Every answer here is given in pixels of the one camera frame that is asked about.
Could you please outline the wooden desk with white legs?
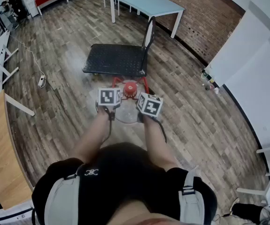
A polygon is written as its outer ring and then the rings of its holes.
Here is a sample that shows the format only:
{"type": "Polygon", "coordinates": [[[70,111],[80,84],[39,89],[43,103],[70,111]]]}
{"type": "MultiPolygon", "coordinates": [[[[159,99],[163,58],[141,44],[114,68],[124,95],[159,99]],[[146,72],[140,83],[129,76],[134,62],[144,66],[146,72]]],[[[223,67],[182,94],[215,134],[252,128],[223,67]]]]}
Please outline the wooden desk with white legs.
{"type": "Polygon", "coordinates": [[[5,91],[0,92],[0,204],[4,210],[28,202],[33,191],[12,137],[7,103],[30,116],[35,114],[5,91]]]}

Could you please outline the person's left forearm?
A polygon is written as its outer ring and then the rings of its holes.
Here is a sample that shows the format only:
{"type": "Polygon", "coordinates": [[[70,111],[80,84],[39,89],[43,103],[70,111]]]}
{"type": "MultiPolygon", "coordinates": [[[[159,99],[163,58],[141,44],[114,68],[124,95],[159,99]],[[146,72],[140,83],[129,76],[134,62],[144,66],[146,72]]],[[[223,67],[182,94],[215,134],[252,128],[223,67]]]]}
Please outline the person's left forearm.
{"type": "Polygon", "coordinates": [[[98,106],[96,117],[74,146],[70,157],[80,159],[85,164],[93,160],[101,148],[109,123],[105,107],[98,106]]]}

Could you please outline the person's right forearm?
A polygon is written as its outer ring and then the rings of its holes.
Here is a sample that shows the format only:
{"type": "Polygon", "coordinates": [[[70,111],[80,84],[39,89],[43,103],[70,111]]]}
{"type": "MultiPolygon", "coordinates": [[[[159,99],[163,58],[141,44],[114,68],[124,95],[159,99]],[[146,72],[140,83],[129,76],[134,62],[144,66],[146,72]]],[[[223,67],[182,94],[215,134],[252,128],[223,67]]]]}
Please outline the person's right forearm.
{"type": "Polygon", "coordinates": [[[143,121],[146,147],[150,160],[165,171],[178,167],[170,146],[165,142],[161,126],[146,115],[143,116],[143,121]]]}

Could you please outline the white drawer cabinet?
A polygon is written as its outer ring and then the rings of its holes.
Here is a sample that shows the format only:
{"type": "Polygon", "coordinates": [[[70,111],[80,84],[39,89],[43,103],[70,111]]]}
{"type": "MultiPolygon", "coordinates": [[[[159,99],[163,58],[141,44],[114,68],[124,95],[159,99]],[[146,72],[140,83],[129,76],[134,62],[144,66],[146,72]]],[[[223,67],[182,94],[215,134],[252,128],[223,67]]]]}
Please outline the white drawer cabinet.
{"type": "Polygon", "coordinates": [[[32,17],[35,17],[39,14],[35,0],[26,0],[26,6],[32,17]]]}

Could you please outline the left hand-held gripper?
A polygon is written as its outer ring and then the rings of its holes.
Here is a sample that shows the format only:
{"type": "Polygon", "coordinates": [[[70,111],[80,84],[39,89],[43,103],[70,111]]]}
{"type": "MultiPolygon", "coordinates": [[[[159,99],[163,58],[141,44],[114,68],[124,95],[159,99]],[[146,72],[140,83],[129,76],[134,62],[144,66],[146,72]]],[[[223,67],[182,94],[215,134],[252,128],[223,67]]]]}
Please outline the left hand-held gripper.
{"type": "Polygon", "coordinates": [[[96,111],[99,111],[99,107],[103,107],[105,111],[115,113],[121,105],[121,94],[120,88],[98,88],[95,101],[96,111]]]}

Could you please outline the light blue table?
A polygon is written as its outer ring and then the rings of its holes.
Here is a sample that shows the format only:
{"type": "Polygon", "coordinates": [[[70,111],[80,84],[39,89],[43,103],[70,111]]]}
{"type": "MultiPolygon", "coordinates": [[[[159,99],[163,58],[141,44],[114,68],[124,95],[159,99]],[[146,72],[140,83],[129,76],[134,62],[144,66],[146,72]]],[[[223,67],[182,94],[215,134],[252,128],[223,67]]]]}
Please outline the light blue table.
{"type": "MultiPolygon", "coordinates": [[[[137,11],[146,14],[148,17],[158,17],[177,13],[177,18],[171,32],[171,38],[175,37],[178,25],[180,23],[184,8],[170,0],[118,0],[130,5],[137,11]]],[[[110,0],[111,20],[116,22],[114,0],[110,0]]]]}

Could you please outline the person's black shirt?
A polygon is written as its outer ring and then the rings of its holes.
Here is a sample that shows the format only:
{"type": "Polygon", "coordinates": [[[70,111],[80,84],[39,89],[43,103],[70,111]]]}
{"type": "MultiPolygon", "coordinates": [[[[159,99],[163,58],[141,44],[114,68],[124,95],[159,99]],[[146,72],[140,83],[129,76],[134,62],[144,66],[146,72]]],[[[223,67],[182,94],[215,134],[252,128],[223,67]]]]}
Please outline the person's black shirt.
{"type": "Polygon", "coordinates": [[[37,182],[32,201],[40,224],[52,186],[71,175],[80,178],[78,225],[106,225],[124,202],[137,200],[152,213],[180,219],[179,195],[187,170],[164,170],[147,152],[131,143],[117,143],[99,150],[90,163],[68,158],[51,164],[37,182]]]}

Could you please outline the clear jar with red lid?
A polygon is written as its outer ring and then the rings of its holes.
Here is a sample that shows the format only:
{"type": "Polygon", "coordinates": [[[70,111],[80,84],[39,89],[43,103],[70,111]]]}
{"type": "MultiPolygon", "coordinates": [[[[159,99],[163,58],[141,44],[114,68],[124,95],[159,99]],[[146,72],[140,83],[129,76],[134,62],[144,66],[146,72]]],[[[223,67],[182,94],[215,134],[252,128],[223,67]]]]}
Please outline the clear jar with red lid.
{"type": "Polygon", "coordinates": [[[121,103],[116,109],[116,119],[124,124],[137,123],[138,109],[137,101],[141,92],[149,93],[147,79],[145,77],[137,79],[123,79],[115,76],[112,83],[113,88],[120,88],[121,103]]]}

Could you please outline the black platform cart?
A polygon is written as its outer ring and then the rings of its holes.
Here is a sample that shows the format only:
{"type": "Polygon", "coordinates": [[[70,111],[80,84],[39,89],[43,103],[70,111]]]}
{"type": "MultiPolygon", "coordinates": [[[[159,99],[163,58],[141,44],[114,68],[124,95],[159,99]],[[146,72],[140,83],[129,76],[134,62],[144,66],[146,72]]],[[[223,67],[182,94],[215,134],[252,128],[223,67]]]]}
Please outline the black platform cart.
{"type": "Polygon", "coordinates": [[[150,17],[143,43],[136,45],[93,44],[82,69],[84,73],[146,77],[148,50],[155,34],[155,16],[150,17]]]}

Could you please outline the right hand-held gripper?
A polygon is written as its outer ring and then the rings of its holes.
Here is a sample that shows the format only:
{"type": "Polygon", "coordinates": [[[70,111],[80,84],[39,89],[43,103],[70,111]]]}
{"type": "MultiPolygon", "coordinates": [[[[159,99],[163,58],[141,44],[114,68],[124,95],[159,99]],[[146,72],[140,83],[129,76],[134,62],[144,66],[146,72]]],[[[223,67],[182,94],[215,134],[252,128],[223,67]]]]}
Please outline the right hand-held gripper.
{"type": "Polygon", "coordinates": [[[136,109],[138,110],[137,122],[143,123],[144,115],[154,121],[157,121],[162,104],[162,98],[141,92],[136,102],[136,109]]]}

